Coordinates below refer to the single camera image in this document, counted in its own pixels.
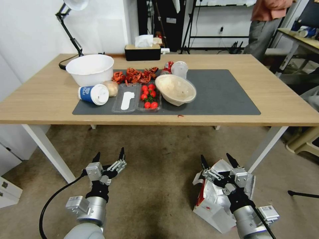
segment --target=black lamp arm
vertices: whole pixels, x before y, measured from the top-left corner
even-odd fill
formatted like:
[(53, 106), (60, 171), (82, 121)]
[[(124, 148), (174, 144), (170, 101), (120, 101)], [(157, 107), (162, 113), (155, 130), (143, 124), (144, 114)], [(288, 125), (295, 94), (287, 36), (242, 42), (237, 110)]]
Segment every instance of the black lamp arm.
[(72, 37), (71, 33), (69, 32), (69, 30), (66, 28), (66, 25), (64, 24), (64, 21), (63, 21), (64, 18), (67, 15), (69, 15), (69, 12), (71, 11), (71, 9), (68, 8), (68, 10), (65, 13), (62, 13), (65, 7), (66, 7), (66, 4), (64, 3), (62, 5), (62, 7), (60, 8), (60, 10), (58, 11), (58, 13), (56, 14), (56, 17), (59, 20), (59, 22), (61, 23), (61, 25), (64, 28), (67, 35), (69, 36), (73, 46), (76, 48), (77, 52), (79, 53), (79, 56), (83, 56), (81, 45), (74, 37)]

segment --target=gray table mat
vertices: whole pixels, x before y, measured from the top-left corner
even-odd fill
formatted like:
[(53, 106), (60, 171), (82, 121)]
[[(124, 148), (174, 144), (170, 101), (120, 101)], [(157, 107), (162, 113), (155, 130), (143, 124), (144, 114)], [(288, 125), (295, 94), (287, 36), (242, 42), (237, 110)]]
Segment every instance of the gray table mat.
[[(174, 106), (162, 98), (162, 109), (157, 112), (135, 110), (127, 115), (259, 115), (252, 100), (241, 88), (229, 70), (189, 70), (187, 79), (196, 88), (193, 102)], [(115, 97), (105, 105), (97, 106), (80, 100), (74, 115), (116, 115), (112, 113)]]

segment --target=desk lamp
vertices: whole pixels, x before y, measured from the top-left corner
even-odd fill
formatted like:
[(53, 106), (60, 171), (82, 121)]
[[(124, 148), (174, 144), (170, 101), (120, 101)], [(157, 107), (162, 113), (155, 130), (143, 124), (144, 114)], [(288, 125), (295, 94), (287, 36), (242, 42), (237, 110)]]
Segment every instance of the desk lamp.
[[(58, 11), (58, 13), (56, 14), (56, 17), (57, 19), (59, 20), (59, 22), (61, 23), (62, 27), (64, 28), (65, 32), (67, 33), (67, 35), (69, 36), (73, 46), (76, 48), (77, 52), (78, 52), (78, 55), (79, 56), (83, 56), (83, 53), (82, 53), (82, 47), (81, 45), (79, 44), (79, 42), (74, 38), (72, 37), (71, 33), (69, 32), (69, 30), (66, 28), (66, 25), (64, 24), (64, 18), (66, 18), (67, 15), (69, 15), (70, 11), (71, 10), (75, 10), (75, 11), (81, 11), (83, 10), (84, 8), (87, 7), (87, 5), (89, 4), (89, 1), (90, 0), (63, 0), (64, 3), (62, 5), (62, 7), (60, 8), (60, 10)], [(66, 60), (63, 60), (59, 63), (59, 67), (62, 69), (62, 70), (65, 70), (65, 65), (62, 65), (62, 62), (66, 61)]]

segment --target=black chair leg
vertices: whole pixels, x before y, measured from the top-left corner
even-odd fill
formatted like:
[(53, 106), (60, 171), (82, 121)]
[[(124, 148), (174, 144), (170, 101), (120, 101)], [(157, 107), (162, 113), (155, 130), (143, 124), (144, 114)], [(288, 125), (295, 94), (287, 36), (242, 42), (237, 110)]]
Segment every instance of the black chair leg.
[(287, 192), (288, 192), (288, 194), (290, 196), (297, 195), (297, 196), (303, 196), (303, 197), (309, 197), (309, 198), (319, 198), (319, 195), (315, 195), (315, 194), (297, 193), (297, 192), (294, 192), (294, 191), (291, 191), (291, 190), (288, 190)]

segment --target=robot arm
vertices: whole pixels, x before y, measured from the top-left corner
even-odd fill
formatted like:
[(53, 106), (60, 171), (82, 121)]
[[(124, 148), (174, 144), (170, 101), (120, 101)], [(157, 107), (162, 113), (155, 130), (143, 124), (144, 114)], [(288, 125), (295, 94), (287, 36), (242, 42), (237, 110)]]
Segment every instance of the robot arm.
[(124, 148), (121, 149), (119, 159), (112, 165), (102, 166), (98, 153), (86, 168), (86, 173), (92, 183), (92, 190), (83, 196), (70, 197), (66, 203), (66, 209), (76, 214), (79, 222), (96, 224), (103, 231), (106, 211), (109, 200), (109, 185), (112, 178), (118, 175), (126, 166)]
[(80, 224), (75, 226), (65, 236), (65, 239), (104, 239), (103, 225), (106, 216), (105, 206), (109, 200), (108, 188), (112, 178), (117, 176), (125, 168), (126, 161), (123, 147), (119, 159), (112, 165), (102, 166), (99, 162), (100, 155), (99, 152), (92, 160), (92, 163), (82, 170), (80, 177), (59, 189), (49, 198), (42, 209), (39, 219), (39, 231), (43, 239), (47, 239), (43, 230), (43, 218), (47, 206), (56, 195), (84, 176), (89, 177), (92, 190), (86, 194), (85, 197), (75, 196), (69, 198), (65, 207), (76, 214)]
[(226, 172), (216, 172), (208, 167), (204, 156), (201, 155), (202, 175), (221, 187), (228, 197), (231, 203), (230, 211), (236, 218), (238, 235), (241, 239), (275, 239), (269, 225), (279, 218), (278, 213), (271, 205), (256, 208), (244, 191), (248, 172), (240, 167), (232, 156), (227, 154), (227, 157), (233, 168)]

